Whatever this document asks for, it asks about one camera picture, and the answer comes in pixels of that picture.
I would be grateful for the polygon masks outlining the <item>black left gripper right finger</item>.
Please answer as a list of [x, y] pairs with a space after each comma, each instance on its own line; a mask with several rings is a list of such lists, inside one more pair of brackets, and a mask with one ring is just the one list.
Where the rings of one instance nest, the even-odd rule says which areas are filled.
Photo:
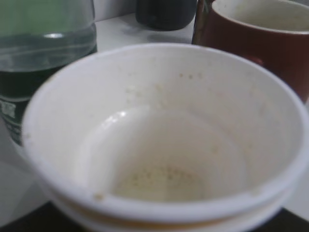
[[309, 232], [309, 222], [296, 214], [282, 209], [265, 224], [266, 232]]

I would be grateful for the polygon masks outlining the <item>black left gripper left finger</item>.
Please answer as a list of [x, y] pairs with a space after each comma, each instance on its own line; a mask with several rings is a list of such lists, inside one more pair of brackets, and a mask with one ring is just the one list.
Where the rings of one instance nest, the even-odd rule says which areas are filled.
[[0, 228], [2, 232], [85, 232], [77, 223], [46, 203], [31, 213]]

